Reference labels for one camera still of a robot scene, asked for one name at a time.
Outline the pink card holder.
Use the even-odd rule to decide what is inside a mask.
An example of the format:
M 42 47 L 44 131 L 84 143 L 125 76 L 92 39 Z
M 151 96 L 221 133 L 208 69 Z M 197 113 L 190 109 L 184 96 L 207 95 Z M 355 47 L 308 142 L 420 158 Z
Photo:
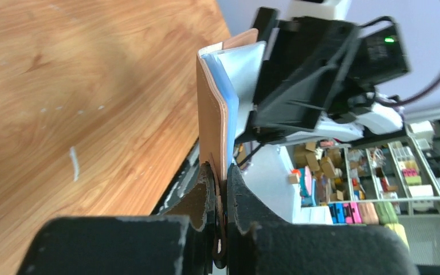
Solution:
M 223 269 L 226 258 L 226 229 L 223 200 L 226 198 L 227 134 L 229 110 L 202 55 L 234 49 L 256 42 L 258 30 L 249 29 L 197 52 L 197 100 L 200 169 L 193 192 L 204 198 L 201 214 L 192 213 L 192 225 L 206 235 L 206 255 L 210 264 Z

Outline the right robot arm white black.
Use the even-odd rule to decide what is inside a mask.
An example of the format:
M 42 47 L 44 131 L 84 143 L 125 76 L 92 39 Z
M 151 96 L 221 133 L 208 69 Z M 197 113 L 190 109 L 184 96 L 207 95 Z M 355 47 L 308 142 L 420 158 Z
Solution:
M 398 26 L 390 16 L 361 36 L 352 22 L 294 17 L 261 7 L 253 22 L 258 41 L 278 29 L 270 57 L 261 64 L 244 133 L 236 143 L 297 143 L 334 138 L 363 146 L 404 134 L 403 115 L 377 102 L 376 86 L 408 73 Z

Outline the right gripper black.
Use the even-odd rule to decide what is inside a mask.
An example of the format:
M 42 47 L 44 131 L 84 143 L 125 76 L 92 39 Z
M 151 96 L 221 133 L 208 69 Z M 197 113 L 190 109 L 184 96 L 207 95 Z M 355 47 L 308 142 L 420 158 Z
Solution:
M 258 39 L 278 34 L 262 63 L 250 125 L 276 131 L 313 131 L 321 113 L 355 84 L 368 89 L 409 72 L 395 21 L 364 35 L 364 25 L 336 19 L 278 19 L 278 10 L 261 7 L 253 27 Z

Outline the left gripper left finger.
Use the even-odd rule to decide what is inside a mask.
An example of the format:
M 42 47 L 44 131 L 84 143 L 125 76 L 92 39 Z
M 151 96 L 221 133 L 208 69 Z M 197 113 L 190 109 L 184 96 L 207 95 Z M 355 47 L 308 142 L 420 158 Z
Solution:
M 163 215 L 59 217 L 33 238 L 18 274 L 210 274 L 214 175 L 200 165 L 193 188 Z

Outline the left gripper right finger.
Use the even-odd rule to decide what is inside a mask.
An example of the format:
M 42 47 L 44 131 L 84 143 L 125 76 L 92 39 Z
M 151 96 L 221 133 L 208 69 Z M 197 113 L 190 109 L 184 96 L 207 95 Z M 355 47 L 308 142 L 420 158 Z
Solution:
M 293 224 L 227 173 L 228 274 L 418 274 L 407 246 L 378 225 Z

